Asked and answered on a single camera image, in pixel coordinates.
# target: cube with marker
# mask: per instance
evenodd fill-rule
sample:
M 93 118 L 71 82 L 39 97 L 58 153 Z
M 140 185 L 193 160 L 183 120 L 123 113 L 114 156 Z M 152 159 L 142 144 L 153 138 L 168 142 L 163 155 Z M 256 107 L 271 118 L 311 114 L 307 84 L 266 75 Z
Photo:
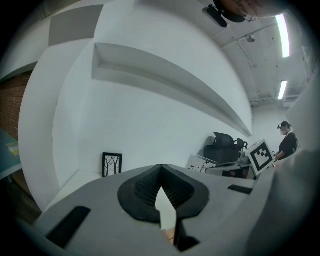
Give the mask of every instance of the cube with marker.
M 255 176 L 260 175 L 274 161 L 273 154 L 265 139 L 259 140 L 245 151 L 249 157 Z

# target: black shirt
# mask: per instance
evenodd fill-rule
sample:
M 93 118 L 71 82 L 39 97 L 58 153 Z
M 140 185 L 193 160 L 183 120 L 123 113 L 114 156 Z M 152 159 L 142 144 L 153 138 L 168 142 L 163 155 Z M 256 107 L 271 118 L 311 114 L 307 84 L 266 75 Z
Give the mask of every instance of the black shirt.
M 296 149 L 296 144 L 297 144 L 296 135 L 293 132 L 290 132 L 289 134 L 287 134 L 279 146 L 279 153 L 283 151 L 285 156 L 280 158 L 279 160 L 285 159 L 293 155 Z

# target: eyeglasses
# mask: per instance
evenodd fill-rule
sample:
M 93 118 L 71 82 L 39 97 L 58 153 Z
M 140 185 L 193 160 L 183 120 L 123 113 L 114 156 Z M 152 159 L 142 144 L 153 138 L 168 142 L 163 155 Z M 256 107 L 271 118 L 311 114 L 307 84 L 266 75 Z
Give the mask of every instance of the eyeglasses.
M 238 5 L 239 13 L 249 22 L 253 22 L 257 19 L 257 13 L 251 7 L 251 3 L 248 0 L 233 0 Z

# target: picture frame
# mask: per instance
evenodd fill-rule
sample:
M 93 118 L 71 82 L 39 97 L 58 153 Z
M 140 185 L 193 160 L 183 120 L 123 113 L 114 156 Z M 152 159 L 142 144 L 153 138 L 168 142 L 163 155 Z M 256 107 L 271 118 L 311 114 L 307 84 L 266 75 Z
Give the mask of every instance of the picture frame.
M 120 174 L 122 172 L 122 154 L 102 154 L 102 177 Z

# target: person wearing black shirt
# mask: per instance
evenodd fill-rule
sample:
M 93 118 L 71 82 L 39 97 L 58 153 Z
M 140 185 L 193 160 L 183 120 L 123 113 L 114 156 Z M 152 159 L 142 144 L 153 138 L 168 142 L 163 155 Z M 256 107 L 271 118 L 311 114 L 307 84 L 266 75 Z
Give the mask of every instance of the person wearing black shirt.
M 279 152 L 275 157 L 275 161 L 285 159 L 293 155 L 297 150 L 297 138 L 293 131 L 290 130 L 291 125 L 287 121 L 283 121 L 278 129 L 281 129 L 281 134 L 285 135 L 284 140 L 279 146 Z

